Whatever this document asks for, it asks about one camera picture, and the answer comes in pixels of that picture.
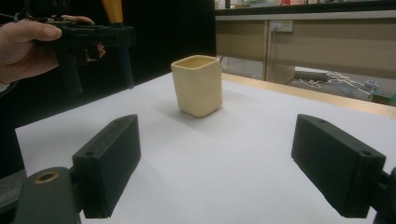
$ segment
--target screw hole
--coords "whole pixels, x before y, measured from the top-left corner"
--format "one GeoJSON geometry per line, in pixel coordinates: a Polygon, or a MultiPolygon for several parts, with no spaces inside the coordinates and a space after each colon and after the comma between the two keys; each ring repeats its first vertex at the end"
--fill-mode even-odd
{"type": "Polygon", "coordinates": [[[368,151],[361,151],[361,155],[363,155],[363,156],[372,156],[373,154],[371,152],[368,152],[368,151]]]}
{"type": "Polygon", "coordinates": [[[86,152],[85,155],[88,156],[88,157],[91,157],[91,156],[94,156],[95,153],[92,152],[92,151],[89,151],[89,152],[86,152]]]}
{"type": "Polygon", "coordinates": [[[59,176],[58,172],[54,172],[54,171],[46,172],[46,173],[38,176],[35,179],[35,182],[37,184],[45,184],[45,183],[48,183],[48,182],[56,179],[58,176],[59,176]]]}

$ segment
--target finger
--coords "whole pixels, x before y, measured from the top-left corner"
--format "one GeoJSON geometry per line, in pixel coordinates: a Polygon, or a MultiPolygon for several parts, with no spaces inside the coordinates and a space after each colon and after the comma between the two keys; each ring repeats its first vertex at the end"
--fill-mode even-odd
{"type": "Polygon", "coordinates": [[[91,20],[88,17],[82,17],[82,16],[68,16],[68,15],[63,15],[63,18],[69,20],[69,21],[83,21],[83,22],[87,22],[90,23],[91,25],[94,25],[95,23],[93,22],[93,20],[91,20]]]}
{"type": "MultiPolygon", "coordinates": [[[[98,49],[98,50],[99,50],[99,58],[102,58],[106,54],[106,51],[104,49],[98,49]]],[[[88,55],[88,52],[86,53],[86,55],[88,62],[93,62],[97,60],[97,59],[91,59],[90,56],[88,55]]]]}
{"type": "Polygon", "coordinates": [[[105,48],[105,46],[103,46],[102,44],[98,44],[98,45],[97,45],[97,48],[98,48],[99,50],[102,50],[102,49],[105,48]]]}
{"type": "Polygon", "coordinates": [[[27,77],[34,77],[58,66],[53,51],[33,46],[23,60],[2,66],[0,76],[2,82],[9,83],[27,77]]]}
{"type": "Polygon", "coordinates": [[[37,21],[10,22],[2,28],[6,38],[10,42],[18,44],[26,43],[33,39],[51,41],[58,39],[62,35],[61,29],[37,21]]]}

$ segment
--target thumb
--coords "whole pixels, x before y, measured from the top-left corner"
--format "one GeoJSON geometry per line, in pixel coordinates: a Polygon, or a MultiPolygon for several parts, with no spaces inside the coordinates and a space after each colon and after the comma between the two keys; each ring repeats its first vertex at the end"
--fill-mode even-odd
{"type": "Polygon", "coordinates": [[[10,41],[14,43],[26,43],[33,39],[51,41],[58,39],[62,35],[61,29],[37,21],[11,22],[3,26],[3,28],[10,41]]]}

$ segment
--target floor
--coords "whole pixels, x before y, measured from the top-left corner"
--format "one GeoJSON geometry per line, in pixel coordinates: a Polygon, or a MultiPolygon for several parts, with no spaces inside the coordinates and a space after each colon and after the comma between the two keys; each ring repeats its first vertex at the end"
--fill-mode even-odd
{"type": "MultiPolygon", "coordinates": [[[[221,57],[221,67],[224,73],[238,75],[241,77],[250,77],[262,80],[262,63],[243,59],[221,57]]],[[[286,85],[307,89],[311,91],[326,92],[329,94],[345,96],[348,98],[359,99],[363,101],[373,101],[373,86],[375,88],[375,99],[379,94],[386,93],[388,96],[396,97],[396,80],[380,77],[367,77],[353,74],[336,73],[328,71],[311,71],[307,68],[296,68],[297,70],[307,72],[323,72],[329,76],[329,83],[323,81],[295,78],[286,85]]],[[[390,105],[396,106],[396,99],[390,102],[390,105]]]]}

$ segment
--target square cup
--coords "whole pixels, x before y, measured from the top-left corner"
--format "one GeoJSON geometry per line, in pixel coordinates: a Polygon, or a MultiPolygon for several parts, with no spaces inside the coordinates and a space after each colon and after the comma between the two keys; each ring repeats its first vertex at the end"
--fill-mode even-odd
{"type": "Polygon", "coordinates": [[[172,63],[171,68],[181,111],[203,117],[221,107],[219,58],[194,55],[172,63]]]}

